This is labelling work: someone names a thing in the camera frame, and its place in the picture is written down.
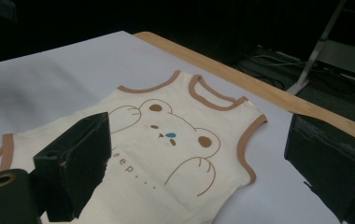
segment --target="bear ear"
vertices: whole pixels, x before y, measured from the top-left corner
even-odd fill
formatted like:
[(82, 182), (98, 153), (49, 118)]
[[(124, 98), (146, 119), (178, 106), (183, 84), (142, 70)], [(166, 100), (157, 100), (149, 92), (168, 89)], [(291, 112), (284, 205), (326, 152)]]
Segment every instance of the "bear ear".
[(141, 111), (172, 113), (172, 107), (167, 102), (157, 99), (147, 100), (139, 108)]
[(198, 144), (211, 153), (208, 157), (213, 156), (218, 152), (220, 148), (220, 139), (213, 132), (202, 128), (196, 128), (195, 132), (198, 136)]

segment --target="brown armhole trim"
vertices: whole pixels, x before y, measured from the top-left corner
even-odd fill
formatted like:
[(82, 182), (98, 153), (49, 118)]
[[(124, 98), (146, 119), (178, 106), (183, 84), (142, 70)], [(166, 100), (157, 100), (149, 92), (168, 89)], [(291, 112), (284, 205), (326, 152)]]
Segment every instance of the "brown armhole trim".
[(249, 166), (247, 161), (245, 160), (245, 148), (247, 145), (248, 140), (253, 135), (253, 133), (262, 125), (263, 123), (267, 122), (267, 118), (265, 115), (261, 115), (250, 126), (247, 130), (242, 134), (241, 138), (239, 139), (238, 146), (236, 149), (236, 154), (238, 156), (238, 160), (241, 165), (248, 171), (250, 175), (250, 184), (256, 180), (256, 174), (254, 173), (253, 169)]
[[(201, 96), (197, 92), (195, 92), (194, 88), (195, 88), (196, 83), (201, 84), (207, 91), (209, 91), (210, 93), (214, 94), (215, 96), (221, 98), (221, 100), (231, 102), (232, 104), (229, 106), (219, 106), (219, 105), (212, 104), (206, 98), (204, 98), (203, 96)], [(215, 91), (214, 89), (212, 89), (210, 86), (208, 86), (206, 84), (204, 78), (200, 75), (195, 75), (192, 77), (192, 80), (190, 81), (190, 84), (189, 84), (189, 93), (192, 96), (192, 98), (201, 102), (203, 105), (206, 105), (207, 107), (210, 107), (210, 108), (213, 108), (213, 109), (216, 109), (219, 111), (227, 111), (227, 110), (234, 109), (234, 108), (238, 107), (239, 105), (242, 105), (243, 103), (245, 103), (248, 100), (248, 98), (246, 98), (245, 96), (235, 100), (232, 97), (225, 96), (225, 95), (219, 93), (218, 91)]]
[(172, 82), (174, 82), (178, 78), (179, 74), (180, 74), (180, 71), (177, 70), (177, 71), (175, 71), (174, 75), (172, 75), (167, 81), (165, 81), (164, 83), (162, 83), (158, 86), (155, 86), (155, 87), (149, 88), (149, 89), (132, 90), (132, 89), (126, 88), (124, 86), (119, 86), (117, 89), (120, 91), (128, 92), (128, 93), (146, 93), (146, 92), (151, 92), (151, 91), (157, 91), (160, 88), (165, 87), (165, 86), (171, 84)]
[(0, 147), (0, 158), (2, 158), (0, 171), (9, 169), (12, 164), (12, 156), (14, 154), (12, 133), (3, 135), (2, 144), (3, 145)]

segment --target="black object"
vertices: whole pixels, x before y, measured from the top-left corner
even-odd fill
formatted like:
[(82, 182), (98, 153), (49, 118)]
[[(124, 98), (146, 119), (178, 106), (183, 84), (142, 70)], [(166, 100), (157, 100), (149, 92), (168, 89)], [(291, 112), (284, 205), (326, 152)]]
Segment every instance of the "black object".
[(34, 156), (29, 175), (0, 173), (0, 223), (40, 223), (45, 211), (51, 222), (79, 217), (110, 157), (108, 113), (80, 120)]
[(318, 119), (293, 115), (285, 159), (341, 221), (355, 224), (355, 138)]

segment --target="cream sleeveless garment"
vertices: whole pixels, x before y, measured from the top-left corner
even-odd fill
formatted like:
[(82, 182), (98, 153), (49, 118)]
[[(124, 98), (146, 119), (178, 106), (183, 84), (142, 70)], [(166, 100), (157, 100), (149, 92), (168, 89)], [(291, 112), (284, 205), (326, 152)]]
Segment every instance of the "cream sleeveless garment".
[(105, 111), (112, 157), (73, 223), (211, 223), (238, 188), (255, 180), (245, 145), (265, 115), (247, 98), (223, 96), (201, 76), (180, 71), (157, 87), (120, 86), (97, 105), (5, 135), (0, 169), (10, 163), (31, 172), (38, 151), (80, 119)]

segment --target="wooden table edge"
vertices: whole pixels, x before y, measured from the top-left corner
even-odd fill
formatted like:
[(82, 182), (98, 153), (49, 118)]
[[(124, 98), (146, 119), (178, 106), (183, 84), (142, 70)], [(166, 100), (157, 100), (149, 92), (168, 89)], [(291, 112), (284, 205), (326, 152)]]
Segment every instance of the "wooden table edge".
[(200, 53), (187, 49), (151, 32), (134, 34), (139, 39), (162, 49), (188, 63), (194, 64), (218, 77), (221, 77), (246, 91), (263, 98), (295, 114), (306, 115), (330, 123), (341, 131), (355, 137), (355, 121), (344, 118), (318, 105), (309, 103), (295, 95), (270, 86), (254, 77), (239, 72), (232, 67), (216, 62)]

